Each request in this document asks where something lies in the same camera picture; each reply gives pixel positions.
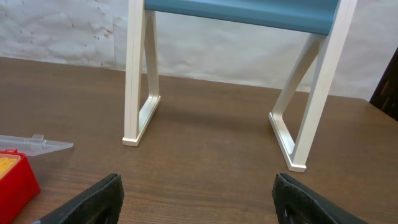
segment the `dark wooden panel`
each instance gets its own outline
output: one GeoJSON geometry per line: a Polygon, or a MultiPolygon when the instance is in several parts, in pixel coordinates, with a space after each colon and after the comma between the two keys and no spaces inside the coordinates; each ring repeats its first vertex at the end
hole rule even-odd
{"type": "Polygon", "coordinates": [[[398,49],[374,91],[370,103],[398,121],[398,49]]]}
{"type": "MultiPolygon", "coordinates": [[[[31,223],[111,172],[124,223],[277,223],[274,177],[288,172],[268,121],[280,90],[160,78],[162,101],[139,147],[121,144],[124,73],[0,58],[0,134],[75,143],[30,158],[41,186],[31,223]]],[[[285,121],[295,136],[308,94],[285,121]]],[[[330,96],[307,171],[290,173],[369,223],[398,223],[398,123],[364,100],[330,96]]]]}

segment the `red box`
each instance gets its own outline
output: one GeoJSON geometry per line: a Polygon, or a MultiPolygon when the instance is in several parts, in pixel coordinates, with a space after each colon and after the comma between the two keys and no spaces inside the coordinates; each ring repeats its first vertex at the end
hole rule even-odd
{"type": "Polygon", "coordinates": [[[17,150],[0,151],[0,154],[21,157],[20,161],[0,179],[0,224],[7,224],[32,197],[40,192],[40,188],[25,154],[18,153],[17,150]]]}

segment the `white backdrop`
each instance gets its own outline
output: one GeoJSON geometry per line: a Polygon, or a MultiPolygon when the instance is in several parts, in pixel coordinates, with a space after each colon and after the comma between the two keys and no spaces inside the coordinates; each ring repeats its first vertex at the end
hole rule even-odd
{"type": "MultiPolygon", "coordinates": [[[[0,56],[124,70],[127,2],[0,0],[0,56]]],[[[397,9],[358,0],[330,94],[370,99],[398,46],[397,9]]],[[[283,88],[308,36],[161,12],[157,27],[161,75],[271,88],[283,88]]]]}

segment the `yellow content in red box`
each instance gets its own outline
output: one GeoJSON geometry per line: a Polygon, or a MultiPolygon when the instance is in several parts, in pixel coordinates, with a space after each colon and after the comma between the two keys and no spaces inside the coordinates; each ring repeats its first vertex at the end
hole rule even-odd
{"type": "Polygon", "coordinates": [[[0,179],[14,167],[21,158],[17,155],[0,154],[0,179]]]}

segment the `white frame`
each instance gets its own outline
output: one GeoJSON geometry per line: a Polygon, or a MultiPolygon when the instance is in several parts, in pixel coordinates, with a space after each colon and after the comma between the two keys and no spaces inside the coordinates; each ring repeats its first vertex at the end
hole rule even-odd
{"type": "MultiPolygon", "coordinates": [[[[145,0],[129,0],[127,28],[126,96],[123,144],[137,146],[160,101],[157,68],[156,20],[154,11],[144,10],[145,0]],[[149,97],[139,109],[142,46],[145,45],[149,97]]],[[[348,34],[357,0],[339,0],[328,36],[310,34],[269,120],[286,164],[291,171],[304,172],[331,81],[348,34]],[[283,121],[283,112],[301,79],[318,55],[313,83],[296,143],[283,121]]]]}

